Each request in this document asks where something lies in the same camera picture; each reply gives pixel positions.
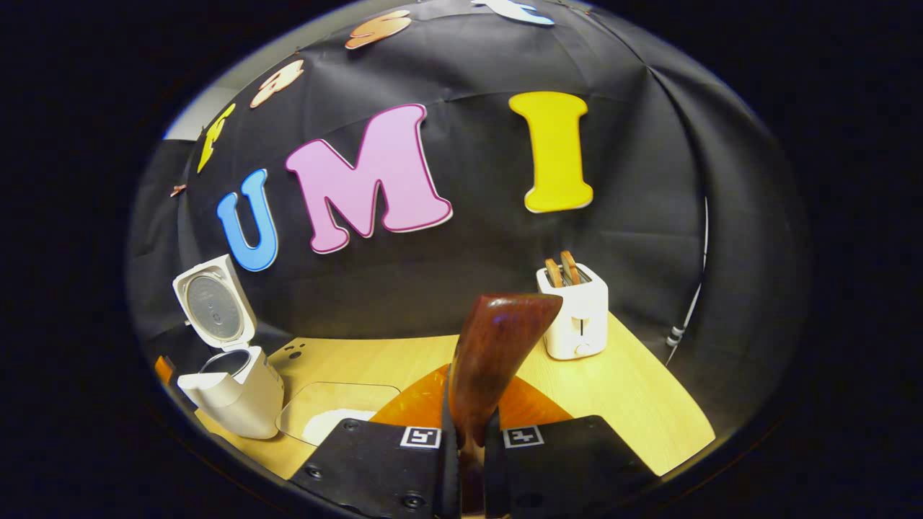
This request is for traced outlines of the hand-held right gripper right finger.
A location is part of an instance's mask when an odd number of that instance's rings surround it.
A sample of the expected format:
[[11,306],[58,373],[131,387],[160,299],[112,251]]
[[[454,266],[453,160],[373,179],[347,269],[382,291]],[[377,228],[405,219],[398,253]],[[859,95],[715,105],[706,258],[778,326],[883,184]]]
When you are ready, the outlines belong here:
[[598,518],[658,480],[603,417],[514,378],[485,431],[488,518]]

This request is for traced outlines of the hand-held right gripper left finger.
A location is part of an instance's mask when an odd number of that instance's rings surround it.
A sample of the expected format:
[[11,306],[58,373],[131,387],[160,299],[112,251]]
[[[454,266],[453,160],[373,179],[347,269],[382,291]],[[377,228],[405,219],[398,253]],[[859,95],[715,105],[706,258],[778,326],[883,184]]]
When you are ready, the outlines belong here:
[[369,518],[458,518],[457,435],[449,416],[448,365],[436,382],[438,427],[341,420],[290,481]]

